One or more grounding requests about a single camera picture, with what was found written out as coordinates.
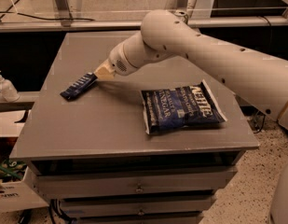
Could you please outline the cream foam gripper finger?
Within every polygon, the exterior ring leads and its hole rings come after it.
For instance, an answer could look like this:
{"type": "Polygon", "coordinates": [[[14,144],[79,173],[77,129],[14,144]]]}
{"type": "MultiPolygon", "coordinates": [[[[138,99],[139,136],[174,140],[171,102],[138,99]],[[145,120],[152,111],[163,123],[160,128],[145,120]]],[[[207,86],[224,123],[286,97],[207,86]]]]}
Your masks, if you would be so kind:
{"type": "Polygon", "coordinates": [[[96,68],[94,74],[99,80],[111,80],[115,77],[116,71],[112,64],[104,61],[96,68]]]}

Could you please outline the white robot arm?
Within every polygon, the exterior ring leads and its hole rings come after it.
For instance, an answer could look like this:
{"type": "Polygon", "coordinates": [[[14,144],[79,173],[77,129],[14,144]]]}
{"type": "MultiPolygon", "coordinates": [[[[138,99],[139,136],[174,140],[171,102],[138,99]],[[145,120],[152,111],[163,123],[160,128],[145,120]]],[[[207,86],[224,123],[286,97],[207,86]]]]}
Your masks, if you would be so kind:
{"type": "Polygon", "coordinates": [[[127,76],[173,55],[189,60],[288,131],[288,61],[203,35],[166,10],[147,13],[140,31],[114,47],[94,74],[104,80],[127,76]]]}

